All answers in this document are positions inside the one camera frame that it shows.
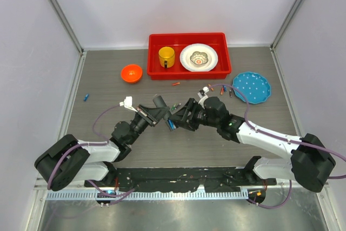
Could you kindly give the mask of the black remote control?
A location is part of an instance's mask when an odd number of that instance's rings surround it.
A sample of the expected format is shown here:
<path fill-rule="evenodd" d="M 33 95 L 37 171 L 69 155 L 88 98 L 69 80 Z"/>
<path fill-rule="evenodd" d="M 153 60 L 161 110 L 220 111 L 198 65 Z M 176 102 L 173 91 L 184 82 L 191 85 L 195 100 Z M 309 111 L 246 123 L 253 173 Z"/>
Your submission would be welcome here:
<path fill-rule="evenodd" d="M 156 106 L 156 108 L 163 109 L 163 120 L 165 121 L 166 125 L 168 126 L 170 131 L 174 131 L 176 129 L 174 123 L 172 123 L 169 119 L 169 117 L 172 115 L 171 108 L 167 106 L 166 102 L 162 98 L 161 95 L 157 95 L 154 97 L 153 102 Z"/>

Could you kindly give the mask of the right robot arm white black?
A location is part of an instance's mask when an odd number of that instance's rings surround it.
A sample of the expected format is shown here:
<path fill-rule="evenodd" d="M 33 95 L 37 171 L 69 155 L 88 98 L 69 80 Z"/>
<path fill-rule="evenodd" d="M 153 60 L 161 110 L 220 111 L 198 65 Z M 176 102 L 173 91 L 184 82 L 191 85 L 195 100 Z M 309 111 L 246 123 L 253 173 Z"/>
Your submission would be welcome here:
<path fill-rule="evenodd" d="M 169 119 L 176 127 L 190 131 L 197 130 L 200 125 L 213 127 L 225 140 L 277 155 L 274 160 L 260 156 L 249 161 L 250 168 L 244 171 L 244 178 L 251 185 L 263 179 L 286 179 L 319 193 L 336 165 L 317 136 L 289 136 L 252 125 L 245 118 L 229 113 L 217 97 L 208 97 L 202 102 L 191 98 Z"/>

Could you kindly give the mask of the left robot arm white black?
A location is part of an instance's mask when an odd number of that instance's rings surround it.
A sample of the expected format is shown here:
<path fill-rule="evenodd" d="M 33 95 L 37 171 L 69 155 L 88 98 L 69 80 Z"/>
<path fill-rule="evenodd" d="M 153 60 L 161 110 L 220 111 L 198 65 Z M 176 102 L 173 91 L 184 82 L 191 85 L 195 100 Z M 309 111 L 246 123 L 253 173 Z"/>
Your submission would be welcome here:
<path fill-rule="evenodd" d="M 110 187 L 117 179 L 113 163 L 128 156 L 131 145 L 148 126 L 156 126 L 169 114 L 170 108 L 165 104 L 153 108 L 139 105 L 133 120 L 118 122 L 106 141 L 87 142 L 67 134 L 40 155 L 34 166 L 47 182 L 47 189 L 54 192 L 76 181 L 84 181 L 86 186 Z"/>

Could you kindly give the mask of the orange plastic bowl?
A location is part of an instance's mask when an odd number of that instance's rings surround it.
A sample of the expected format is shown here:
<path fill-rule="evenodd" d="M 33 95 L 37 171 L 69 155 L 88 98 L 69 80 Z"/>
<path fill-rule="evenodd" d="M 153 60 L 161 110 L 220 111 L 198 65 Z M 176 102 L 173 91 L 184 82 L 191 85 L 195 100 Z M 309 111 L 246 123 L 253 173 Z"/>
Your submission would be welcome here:
<path fill-rule="evenodd" d="M 134 84 L 141 80 L 143 76 L 143 69 L 137 64 L 126 65 L 121 70 L 121 79 L 124 82 Z"/>

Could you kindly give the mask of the white paper plate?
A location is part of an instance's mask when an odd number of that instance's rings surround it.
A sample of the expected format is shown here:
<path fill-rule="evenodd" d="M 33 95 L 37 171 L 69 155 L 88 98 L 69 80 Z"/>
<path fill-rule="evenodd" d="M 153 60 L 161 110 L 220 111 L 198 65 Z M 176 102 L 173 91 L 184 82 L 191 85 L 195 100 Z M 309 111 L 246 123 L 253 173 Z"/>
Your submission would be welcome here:
<path fill-rule="evenodd" d="M 194 65 L 190 61 L 190 56 L 194 51 L 200 51 L 200 52 L 205 52 L 208 54 L 208 63 L 204 65 Z M 196 43 L 196 44 L 191 44 L 185 47 L 180 55 L 179 55 L 179 60 L 181 65 L 188 71 L 192 72 L 207 72 L 211 71 L 218 63 L 218 55 L 216 51 L 210 47 L 209 45 L 206 44 L 201 44 L 201 43 Z"/>

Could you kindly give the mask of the yellow mug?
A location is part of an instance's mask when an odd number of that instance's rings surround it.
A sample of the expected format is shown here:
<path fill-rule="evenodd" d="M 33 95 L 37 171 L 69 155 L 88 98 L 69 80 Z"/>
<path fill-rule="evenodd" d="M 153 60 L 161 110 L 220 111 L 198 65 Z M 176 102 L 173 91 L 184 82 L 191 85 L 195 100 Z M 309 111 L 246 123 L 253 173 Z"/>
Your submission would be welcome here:
<path fill-rule="evenodd" d="M 175 50 L 172 47 L 162 47 L 158 52 L 159 63 L 165 68 L 171 68 L 175 64 Z"/>

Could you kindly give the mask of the small patterned bowl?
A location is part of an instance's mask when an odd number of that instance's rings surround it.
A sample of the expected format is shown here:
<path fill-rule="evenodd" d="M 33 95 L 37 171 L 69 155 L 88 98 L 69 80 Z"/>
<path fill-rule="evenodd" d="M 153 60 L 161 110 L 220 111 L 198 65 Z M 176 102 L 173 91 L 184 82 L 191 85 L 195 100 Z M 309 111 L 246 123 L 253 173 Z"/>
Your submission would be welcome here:
<path fill-rule="evenodd" d="M 209 61 L 208 54 L 205 52 L 194 51 L 190 56 L 190 61 L 192 64 L 197 66 L 207 64 Z"/>

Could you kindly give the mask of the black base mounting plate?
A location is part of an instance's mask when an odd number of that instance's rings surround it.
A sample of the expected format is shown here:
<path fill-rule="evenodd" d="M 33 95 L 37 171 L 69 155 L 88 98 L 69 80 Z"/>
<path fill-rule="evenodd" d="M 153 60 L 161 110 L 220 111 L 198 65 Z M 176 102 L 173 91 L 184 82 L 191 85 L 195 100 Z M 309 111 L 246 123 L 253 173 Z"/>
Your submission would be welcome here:
<path fill-rule="evenodd" d="M 276 179 L 260 179 L 249 169 L 208 168 L 117 168 L 110 177 L 94 182 L 98 187 L 118 188 L 121 192 L 187 193 L 200 185 L 207 193 L 239 191 L 241 186 L 274 186 Z"/>

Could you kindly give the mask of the blue dotted plate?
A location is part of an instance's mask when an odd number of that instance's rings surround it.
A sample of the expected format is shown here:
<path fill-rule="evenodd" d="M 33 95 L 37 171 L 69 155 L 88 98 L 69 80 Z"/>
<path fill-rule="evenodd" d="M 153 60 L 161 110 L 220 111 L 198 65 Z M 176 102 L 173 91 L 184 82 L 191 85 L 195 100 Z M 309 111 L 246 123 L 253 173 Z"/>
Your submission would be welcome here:
<path fill-rule="evenodd" d="M 249 104 L 260 104 L 271 96 L 271 85 L 268 80 L 256 72 L 242 72 L 232 82 L 232 86 L 239 90 Z"/>

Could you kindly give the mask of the red plastic tray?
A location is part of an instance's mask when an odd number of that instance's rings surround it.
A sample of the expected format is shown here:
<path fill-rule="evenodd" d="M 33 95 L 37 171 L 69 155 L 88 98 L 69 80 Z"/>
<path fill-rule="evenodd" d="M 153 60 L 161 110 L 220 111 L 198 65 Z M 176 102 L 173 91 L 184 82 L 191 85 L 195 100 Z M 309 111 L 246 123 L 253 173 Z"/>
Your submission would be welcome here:
<path fill-rule="evenodd" d="M 175 51 L 173 66 L 165 68 L 159 50 Z M 147 74 L 152 80 L 224 79 L 232 71 L 227 41 L 222 32 L 152 34 L 149 36 Z"/>

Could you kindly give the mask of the aluminium front rail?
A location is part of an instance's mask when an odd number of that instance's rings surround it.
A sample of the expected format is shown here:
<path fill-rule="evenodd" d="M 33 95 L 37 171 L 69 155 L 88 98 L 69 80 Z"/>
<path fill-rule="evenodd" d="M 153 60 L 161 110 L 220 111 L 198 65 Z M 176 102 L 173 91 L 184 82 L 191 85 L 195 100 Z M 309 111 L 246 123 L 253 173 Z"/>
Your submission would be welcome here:
<path fill-rule="evenodd" d="M 280 181 L 287 182 L 293 180 L 276 179 L 277 184 Z M 96 200 L 100 204 L 110 203 L 121 199 L 125 200 L 230 200 L 230 199 L 252 199 L 257 202 L 262 202 L 265 198 L 266 188 L 268 185 L 262 186 L 241 186 L 239 191 L 234 192 L 212 192 L 207 193 L 203 185 L 200 185 L 195 192 L 187 193 L 162 193 L 162 192 L 136 192 L 131 189 L 127 192 L 121 192 L 118 188 L 112 187 L 94 187 L 86 186 L 85 183 L 72 184 L 65 187 L 62 190 L 54 192 L 52 190 L 47 191 L 43 197 L 46 201 L 58 201 L 58 200 Z"/>

